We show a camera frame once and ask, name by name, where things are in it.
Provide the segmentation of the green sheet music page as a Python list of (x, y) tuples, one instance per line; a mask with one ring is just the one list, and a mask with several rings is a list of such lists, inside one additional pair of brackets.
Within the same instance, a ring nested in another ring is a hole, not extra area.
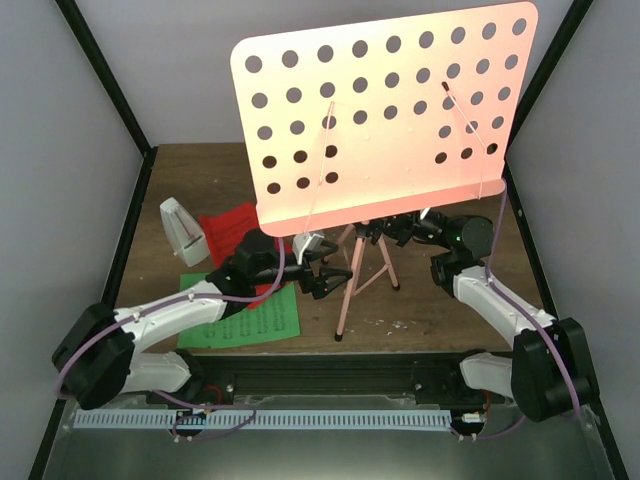
[(300, 335), (296, 289), (287, 284), (259, 304), (215, 323), (178, 335), (182, 349), (225, 349), (295, 338)]

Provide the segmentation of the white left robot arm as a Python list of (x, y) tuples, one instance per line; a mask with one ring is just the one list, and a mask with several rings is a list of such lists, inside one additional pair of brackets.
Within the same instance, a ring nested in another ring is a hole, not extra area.
[(204, 392), (204, 379), (185, 353), (150, 354), (148, 348), (185, 330), (228, 319), (288, 283), (323, 299), (352, 279), (346, 269), (312, 264), (336, 252), (320, 240), (301, 253), (259, 229), (247, 232), (232, 255), (203, 280), (177, 294), (140, 306), (87, 307), (52, 355), (60, 399), (84, 410), (100, 408), (121, 394), (154, 392), (184, 404)]

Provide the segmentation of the red sheet music page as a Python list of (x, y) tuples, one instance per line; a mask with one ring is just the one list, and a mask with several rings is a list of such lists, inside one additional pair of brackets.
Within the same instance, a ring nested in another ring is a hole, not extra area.
[[(213, 272), (223, 267), (224, 262), (232, 257), (236, 247), (244, 239), (244, 236), (251, 230), (259, 229), (257, 213), (255, 205), (245, 202), (231, 210), (214, 216), (200, 216), (200, 225), (204, 231), (207, 246), (214, 265), (213, 271), (207, 274), (205, 280), (214, 280), (217, 278)], [(273, 286), (273, 280), (264, 285), (249, 287), (248, 291), (234, 291), (233, 286), (231, 293), (224, 295), (239, 296), (246, 298), (254, 298), (262, 296), (268, 292)], [(261, 299), (251, 303), (246, 302), (230, 302), (226, 304), (225, 315), (230, 317), (245, 309), (253, 310), (266, 300)]]

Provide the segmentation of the white metronome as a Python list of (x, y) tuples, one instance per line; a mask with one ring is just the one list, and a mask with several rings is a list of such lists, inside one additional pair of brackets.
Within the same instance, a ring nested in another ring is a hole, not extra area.
[(163, 201), (159, 209), (165, 235), (176, 257), (188, 267), (209, 257), (203, 229), (175, 198)]

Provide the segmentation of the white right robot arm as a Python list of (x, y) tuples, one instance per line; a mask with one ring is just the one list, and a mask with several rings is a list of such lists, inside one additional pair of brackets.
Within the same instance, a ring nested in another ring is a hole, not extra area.
[(465, 403), (487, 390), (514, 400), (526, 418), (541, 422), (577, 411), (598, 397), (581, 325), (534, 307), (490, 271), (490, 219), (414, 211), (359, 223), (356, 232), (372, 243), (388, 237), (399, 246), (414, 241), (443, 248), (431, 259), (435, 285), (479, 314), (510, 347), (510, 357), (473, 354), (448, 373), (444, 389), (451, 400)]

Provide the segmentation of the pink folding music stand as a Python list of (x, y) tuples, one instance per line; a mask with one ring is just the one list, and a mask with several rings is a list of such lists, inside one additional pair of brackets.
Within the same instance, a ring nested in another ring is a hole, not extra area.
[(537, 22), (517, 1), (241, 40), (230, 68), (262, 230), (501, 193)]

